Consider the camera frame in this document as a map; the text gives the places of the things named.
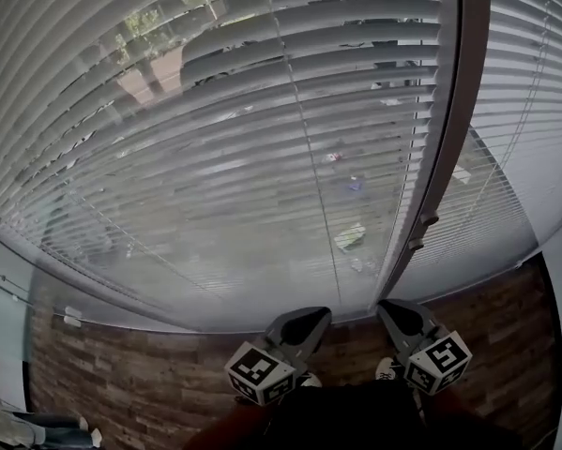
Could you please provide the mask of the grey metal window post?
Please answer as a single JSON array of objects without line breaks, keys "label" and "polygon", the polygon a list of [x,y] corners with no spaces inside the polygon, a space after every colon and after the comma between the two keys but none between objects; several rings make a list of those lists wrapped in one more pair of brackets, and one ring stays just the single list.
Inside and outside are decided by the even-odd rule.
[{"label": "grey metal window post", "polygon": [[490,24],[491,0],[438,0],[433,105],[425,146],[408,168],[403,181],[387,256],[381,266],[372,301],[360,317],[368,318],[387,298],[418,252],[408,249],[412,238],[422,238],[430,227],[420,223],[422,213],[437,211],[463,149],[478,97]]}]

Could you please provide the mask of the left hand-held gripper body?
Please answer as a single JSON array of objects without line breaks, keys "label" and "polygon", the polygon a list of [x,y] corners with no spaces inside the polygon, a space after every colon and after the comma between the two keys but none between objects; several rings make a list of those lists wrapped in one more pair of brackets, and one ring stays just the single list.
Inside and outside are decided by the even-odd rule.
[{"label": "left hand-held gripper body", "polygon": [[248,401],[267,406],[294,391],[307,370],[304,362],[290,362],[249,342],[233,354],[224,367],[231,386]]}]

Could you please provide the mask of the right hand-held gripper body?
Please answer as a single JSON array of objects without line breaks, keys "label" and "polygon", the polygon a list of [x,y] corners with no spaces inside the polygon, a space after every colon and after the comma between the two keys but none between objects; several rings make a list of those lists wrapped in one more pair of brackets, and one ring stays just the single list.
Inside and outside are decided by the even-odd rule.
[{"label": "right hand-held gripper body", "polygon": [[406,359],[403,378],[420,392],[434,396],[457,382],[472,353],[457,331],[450,332]]}]

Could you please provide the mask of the person's right forearm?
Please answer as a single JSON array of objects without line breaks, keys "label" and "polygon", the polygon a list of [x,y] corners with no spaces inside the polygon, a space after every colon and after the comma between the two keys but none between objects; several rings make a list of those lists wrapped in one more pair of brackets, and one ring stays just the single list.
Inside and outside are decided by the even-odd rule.
[{"label": "person's right forearm", "polygon": [[421,396],[427,429],[440,450],[463,450],[470,443],[469,430],[477,416],[457,393],[447,389],[434,396]]}]

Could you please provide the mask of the person's left forearm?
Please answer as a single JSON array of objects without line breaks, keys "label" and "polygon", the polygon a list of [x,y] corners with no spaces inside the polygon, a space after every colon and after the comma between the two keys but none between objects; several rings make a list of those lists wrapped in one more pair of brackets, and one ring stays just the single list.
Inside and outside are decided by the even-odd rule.
[{"label": "person's left forearm", "polygon": [[240,398],[227,415],[192,436],[183,450],[239,450],[266,421],[265,408]]}]

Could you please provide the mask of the wooden planter with plants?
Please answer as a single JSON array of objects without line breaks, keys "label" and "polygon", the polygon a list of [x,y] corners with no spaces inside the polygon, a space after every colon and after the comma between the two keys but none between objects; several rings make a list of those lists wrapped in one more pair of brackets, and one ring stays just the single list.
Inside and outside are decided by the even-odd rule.
[{"label": "wooden planter with plants", "polygon": [[157,0],[114,29],[120,86],[145,104],[180,85],[183,51],[201,34],[236,18],[235,0]]}]

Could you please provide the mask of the person's black clothing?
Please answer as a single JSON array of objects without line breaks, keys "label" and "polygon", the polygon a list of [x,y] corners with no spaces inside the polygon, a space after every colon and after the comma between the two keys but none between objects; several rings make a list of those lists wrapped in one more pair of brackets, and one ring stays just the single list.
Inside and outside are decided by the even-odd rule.
[{"label": "person's black clothing", "polygon": [[251,450],[427,450],[427,430],[400,381],[302,387],[282,400]]}]

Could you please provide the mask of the person's right white shoe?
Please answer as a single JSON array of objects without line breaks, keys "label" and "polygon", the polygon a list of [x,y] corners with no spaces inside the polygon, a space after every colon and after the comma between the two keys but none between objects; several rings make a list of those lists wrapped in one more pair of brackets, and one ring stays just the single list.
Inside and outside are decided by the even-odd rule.
[{"label": "person's right white shoe", "polygon": [[395,359],[385,357],[377,365],[375,379],[383,381],[399,380],[403,377],[403,366]]}]

